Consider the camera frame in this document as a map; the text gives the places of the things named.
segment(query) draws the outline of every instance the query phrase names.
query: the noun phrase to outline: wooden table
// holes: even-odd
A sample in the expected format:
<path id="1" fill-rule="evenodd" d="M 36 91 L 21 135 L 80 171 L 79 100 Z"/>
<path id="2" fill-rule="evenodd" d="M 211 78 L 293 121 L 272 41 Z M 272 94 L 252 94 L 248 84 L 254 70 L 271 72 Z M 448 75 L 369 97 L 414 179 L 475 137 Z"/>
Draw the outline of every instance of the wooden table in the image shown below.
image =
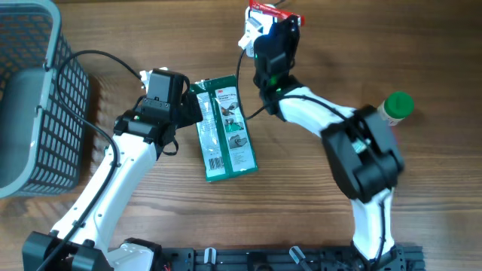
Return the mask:
<path id="1" fill-rule="evenodd" d="M 191 81 L 235 72 L 247 1 L 59 4 L 74 50 L 119 56 L 135 70 L 167 66 Z M 341 105 L 379 105 L 396 90 L 415 100 L 396 127 L 406 170 L 392 209 L 397 242 L 422 245 L 428 270 L 482 269 L 482 3 L 478 1 L 297 0 L 304 14 L 293 74 Z M 117 63 L 81 62 L 92 75 L 90 119 L 111 133 L 142 94 Z M 246 113 L 261 106 L 245 59 Z M 111 246 L 128 237 L 165 247 L 347 245 L 352 209 L 331 177 L 318 138 L 266 113 L 249 121 L 259 172 L 208 184 L 192 127 L 181 148 L 161 157 L 134 192 Z M 102 160 L 106 143 L 87 139 L 85 171 L 73 193 L 0 200 L 0 269 L 22 269 L 28 234 L 48 232 L 72 206 Z"/>

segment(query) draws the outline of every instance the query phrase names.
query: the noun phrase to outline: red object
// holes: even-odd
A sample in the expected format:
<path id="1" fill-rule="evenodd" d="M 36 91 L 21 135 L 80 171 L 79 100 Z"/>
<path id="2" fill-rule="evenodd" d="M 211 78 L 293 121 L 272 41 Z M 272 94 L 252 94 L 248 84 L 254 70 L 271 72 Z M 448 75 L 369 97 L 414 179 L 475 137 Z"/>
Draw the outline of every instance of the red object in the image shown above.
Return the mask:
<path id="1" fill-rule="evenodd" d="M 261 4 L 259 2 L 256 2 L 255 0 L 249 0 L 249 7 L 251 9 L 261 11 L 263 14 L 271 15 L 273 17 L 276 17 L 276 18 L 282 19 L 282 20 L 290 17 L 291 15 L 295 15 L 295 16 L 300 18 L 300 26 L 304 26 L 304 16 L 294 14 L 294 13 L 289 12 L 289 11 L 282 11 L 282 10 L 279 10 L 277 8 L 272 8 L 268 5 L 264 5 L 264 4 Z"/>

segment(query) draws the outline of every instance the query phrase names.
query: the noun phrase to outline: bottle with green cap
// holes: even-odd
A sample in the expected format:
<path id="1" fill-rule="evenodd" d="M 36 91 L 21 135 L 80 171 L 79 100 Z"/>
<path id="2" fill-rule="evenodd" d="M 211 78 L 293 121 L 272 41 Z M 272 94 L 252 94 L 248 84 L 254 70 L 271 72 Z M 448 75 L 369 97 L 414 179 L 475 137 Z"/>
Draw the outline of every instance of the bottle with green cap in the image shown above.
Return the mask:
<path id="1" fill-rule="evenodd" d="M 384 120 L 389 121 L 390 126 L 397 125 L 401 120 L 410 115 L 415 107 L 412 97 L 403 91 L 392 93 L 378 107 L 378 111 Z"/>

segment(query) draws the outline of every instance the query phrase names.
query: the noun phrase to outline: product label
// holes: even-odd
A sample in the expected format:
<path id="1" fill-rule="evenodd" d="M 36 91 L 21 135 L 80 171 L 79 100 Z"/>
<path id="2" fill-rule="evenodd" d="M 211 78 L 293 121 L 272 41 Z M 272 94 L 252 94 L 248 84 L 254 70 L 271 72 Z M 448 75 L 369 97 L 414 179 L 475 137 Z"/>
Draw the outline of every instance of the product label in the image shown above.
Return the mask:
<path id="1" fill-rule="evenodd" d="M 204 164 L 206 165 L 206 176 L 209 178 L 226 173 L 226 169 L 224 168 L 219 137 L 216 132 L 214 113 L 209 101 L 209 93 L 197 94 L 197 100 L 203 113 L 203 121 L 196 123 L 196 127 Z"/>
<path id="2" fill-rule="evenodd" d="M 215 93 L 233 171 L 238 172 L 254 168 L 255 158 L 248 140 L 246 124 L 239 109 L 236 88 L 225 87 L 216 90 Z"/>

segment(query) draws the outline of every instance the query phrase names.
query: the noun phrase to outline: plastic packaging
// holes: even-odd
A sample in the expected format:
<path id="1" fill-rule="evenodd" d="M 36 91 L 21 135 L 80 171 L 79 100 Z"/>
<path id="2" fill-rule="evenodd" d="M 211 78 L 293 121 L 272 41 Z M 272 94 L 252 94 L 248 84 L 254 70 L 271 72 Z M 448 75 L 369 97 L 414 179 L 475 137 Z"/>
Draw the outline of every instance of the plastic packaging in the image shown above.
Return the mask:
<path id="1" fill-rule="evenodd" d="M 258 170 L 248 127 L 239 109 L 236 77 L 204 80 L 191 85 L 203 121 L 196 124 L 206 167 L 206 180 L 219 181 Z"/>
<path id="2" fill-rule="evenodd" d="M 397 125 L 413 111 L 414 103 L 412 97 L 405 92 L 392 93 L 378 107 L 378 111 L 384 120 L 388 120 L 390 126 Z"/>

